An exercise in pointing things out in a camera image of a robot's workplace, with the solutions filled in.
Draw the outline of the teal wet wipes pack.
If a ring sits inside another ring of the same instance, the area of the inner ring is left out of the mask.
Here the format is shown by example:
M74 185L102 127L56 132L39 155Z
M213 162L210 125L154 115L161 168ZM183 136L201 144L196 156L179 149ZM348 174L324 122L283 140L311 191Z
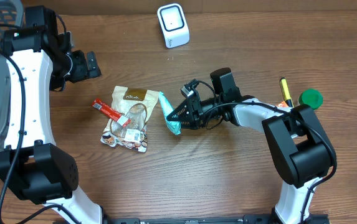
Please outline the teal wet wipes pack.
M167 116L173 112L173 107L171 106L170 102L168 99L165 97L163 92L159 92L159 102L161 105L161 109L163 112L164 120L166 122L166 126L168 129L174 134L174 135L179 135L181 134L181 123L178 121L168 121Z

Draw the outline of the beige brown snack pouch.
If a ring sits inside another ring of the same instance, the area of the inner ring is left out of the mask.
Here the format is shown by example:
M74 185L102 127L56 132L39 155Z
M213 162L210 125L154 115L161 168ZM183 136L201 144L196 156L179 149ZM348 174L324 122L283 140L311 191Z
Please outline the beige brown snack pouch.
M111 108L130 120L126 126L109 119L100 142L123 146L145 153L148 147L147 124L158 102L159 93L153 90L116 86L112 93Z

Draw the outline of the red stick sachet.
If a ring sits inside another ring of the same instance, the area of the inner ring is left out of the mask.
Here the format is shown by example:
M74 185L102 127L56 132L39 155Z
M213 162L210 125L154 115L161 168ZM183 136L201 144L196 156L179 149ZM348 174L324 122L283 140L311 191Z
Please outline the red stick sachet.
M131 122L129 118L112 109L98 98L93 101L92 106L124 128Z

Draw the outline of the orange tissue pack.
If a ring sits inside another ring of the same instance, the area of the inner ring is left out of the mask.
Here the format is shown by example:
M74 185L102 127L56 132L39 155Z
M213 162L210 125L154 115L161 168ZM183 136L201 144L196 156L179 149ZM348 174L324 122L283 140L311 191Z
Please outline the orange tissue pack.
M290 106L285 101L282 101L277 105L277 107L279 107L279 108L289 108Z

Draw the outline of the yellow highlighter marker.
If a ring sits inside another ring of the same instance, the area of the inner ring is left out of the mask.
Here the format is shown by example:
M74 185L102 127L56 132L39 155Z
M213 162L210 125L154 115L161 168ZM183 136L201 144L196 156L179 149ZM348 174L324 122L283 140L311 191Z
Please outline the yellow highlighter marker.
M279 81L283 99L289 107L293 107L292 97L288 88L287 80L282 77Z

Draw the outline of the green lid white jar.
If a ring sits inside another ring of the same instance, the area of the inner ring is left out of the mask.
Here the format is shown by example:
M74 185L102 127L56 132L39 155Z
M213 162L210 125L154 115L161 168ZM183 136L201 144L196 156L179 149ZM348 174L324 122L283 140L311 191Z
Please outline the green lid white jar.
M299 105L308 105L313 110L317 110L323 104L323 96L316 89L307 89L298 97Z

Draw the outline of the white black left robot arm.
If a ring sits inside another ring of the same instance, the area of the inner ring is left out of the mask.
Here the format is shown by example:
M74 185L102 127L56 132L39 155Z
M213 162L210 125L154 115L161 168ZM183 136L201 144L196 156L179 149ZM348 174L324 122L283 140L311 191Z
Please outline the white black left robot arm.
M57 147L50 125L50 92L99 77L95 54L74 50L71 33L59 33L62 19L49 8L28 7L25 22L7 25L0 46L11 79L2 190L55 210L67 223L106 223L103 208L79 187L76 161Z

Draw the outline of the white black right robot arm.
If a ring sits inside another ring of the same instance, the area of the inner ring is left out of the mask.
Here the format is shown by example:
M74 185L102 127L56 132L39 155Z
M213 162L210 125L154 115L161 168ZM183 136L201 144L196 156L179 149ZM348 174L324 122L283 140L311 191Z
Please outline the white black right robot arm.
M213 97L202 100L199 80L181 88L184 101L166 116L184 129L206 128L218 119L265 134L274 166L283 180L280 197L270 214L241 218L215 218L211 223L329 223L328 215L312 214L309 209L316 187L336 172L335 150L308 105L278 107L254 96L242 95L231 69L220 68L210 74Z

